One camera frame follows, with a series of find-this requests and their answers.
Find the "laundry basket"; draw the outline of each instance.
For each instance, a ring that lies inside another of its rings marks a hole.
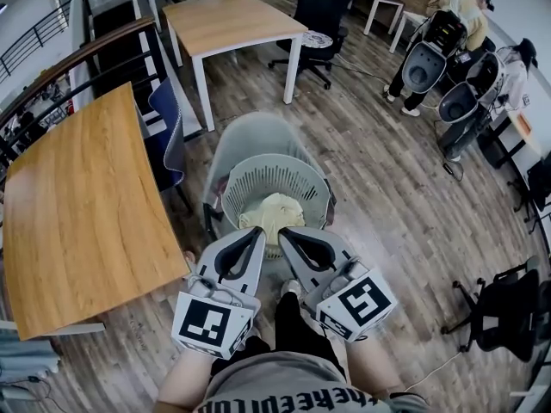
[[[273,193],[292,197],[300,203],[306,226],[323,228],[330,193],[324,178],[307,163],[281,154],[263,154],[238,163],[222,195],[222,210],[238,229],[239,216],[255,210]],[[282,256],[278,246],[267,245],[266,257]]]

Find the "shoe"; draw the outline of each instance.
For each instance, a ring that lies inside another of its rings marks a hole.
[[[413,116],[414,118],[417,118],[421,114],[421,112],[419,112],[416,108],[408,110],[407,108],[403,107],[400,112],[402,112],[402,114],[407,114],[408,116]]]
[[[283,295],[285,295],[286,293],[294,293],[297,299],[300,299],[302,297],[302,286],[300,285],[299,281],[288,280],[283,283],[280,296],[283,297]]]
[[[390,86],[388,84],[385,85],[385,87],[382,88],[382,95],[383,97],[390,103],[393,103],[396,99],[396,96],[392,96],[388,93],[388,90],[390,89]]]

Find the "desk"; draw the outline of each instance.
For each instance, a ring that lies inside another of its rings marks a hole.
[[[503,120],[503,122],[499,124],[499,126],[497,126],[494,130],[492,130],[490,134],[485,138],[486,144],[483,145],[483,147],[487,147],[489,144],[495,141],[499,137],[499,135],[503,133],[505,129],[511,124],[517,129],[518,134],[520,134],[522,140],[496,162],[496,168],[501,168],[501,166],[505,162],[511,160],[511,158],[515,156],[518,151],[527,144],[530,149],[532,149],[539,157],[544,157],[545,154],[543,153],[542,147],[532,133],[528,119],[523,114],[523,111],[513,110],[507,112],[506,114],[507,117]]]
[[[371,10],[369,11],[368,22],[365,24],[365,29],[363,29],[364,35],[369,34],[369,30],[371,29],[371,25],[373,24],[373,20],[375,19],[375,12],[377,12],[379,3],[394,4],[397,6],[396,14],[394,15],[393,21],[390,24],[390,28],[388,29],[389,34],[391,34],[394,31],[394,27],[398,22],[399,15],[402,12],[402,9],[404,8],[404,4],[400,0],[373,0],[373,6],[371,6]]]
[[[217,53],[269,41],[291,39],[283,101],[293,100],[294,80],[306,26],[260,0],[192,0],[163,8],[176,62],[182,65],[179,39],[192,59],[208,131],[214,130],[202,60]]]
[[[67,118],[12,163],[3,234],[22,340],[189,272],[145,153],[130,83]]]
[[[427,17],[425,17],[424,15],[414,14],[413,12],[404,11],[402,13],[402,18],[399,21],[398,28],[396,29],[396,34],[394,34],[393,44],[390,45],[390,49],[388,49],[388,51],[390,53],[394,53],[394,51],[396,50],[398,41],[402,36],[402,32],[404,32],[404,27],[406,26],[406,22],[410,22],[411,24],[413,24],[413,26],[415,26],[415,28],[419,28],[419,26],[421,26],[426,21],[426,19]],[[406,52],[410,50],[410,47],[412,47],[412,43],[417,38],[418,34],[419,32],[417,31],[412,35],[409,43],[407,44]]]

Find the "staircase railing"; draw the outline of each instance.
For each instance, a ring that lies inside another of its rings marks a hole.
[[[11,45],[0,57],[0,83],[37,49],[69,27],[71,1],[50,12]]]

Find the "person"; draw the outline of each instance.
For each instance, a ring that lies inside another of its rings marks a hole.
[[[373,338],[346,343],[352,385],[347,384],[331,342],[302,318],[300,294],[297,280],[282,288],[273,352],[258,336],[250,336],[245,349],[229,361],[184,349],[160,387],[154,413],[428,411],[428,404],[411,393],[375,398],[400,381],[386,351]]]
[[[523,106],[523,97],[528,82],[529,69],[537,67],[536,48],[529,39],[523,39],[518,45],[504,47],[497,55],[505,65],[505,79],[499,92],[497,106],[491,106],[495,111],[479,109],[477,114],[452,124],[446,133],[438,140],[438,146],[444,157],[452,162],[461,159],[463,151],[490,124],[493,117],[507,108],[518,110]]]
[[[438,10],[451,10],[467,28],[467,42],[465,48],[469,51],[473,51],[482,46],[488,33],[488,20],[482,13],[484,9],[494,10],[492,0],[430,0],[427,7],[427,16],[433,16]],[[419,35],[413,46],[421,40],[422,35]],[[394,76],[392,83],[386,85],[383,90],[383,95],[388,102],[394,102],[394,100],[400,96],[404,88],[402,69],[404,68],[408,56],[409,53],[406,55],[404,62]],[[404,101],[404,107],[401,109],[402,114],[413,117],[419,116],[421,113],[417,107],[423,102],[426,95],[426,93],[412,93],[410,97]]]

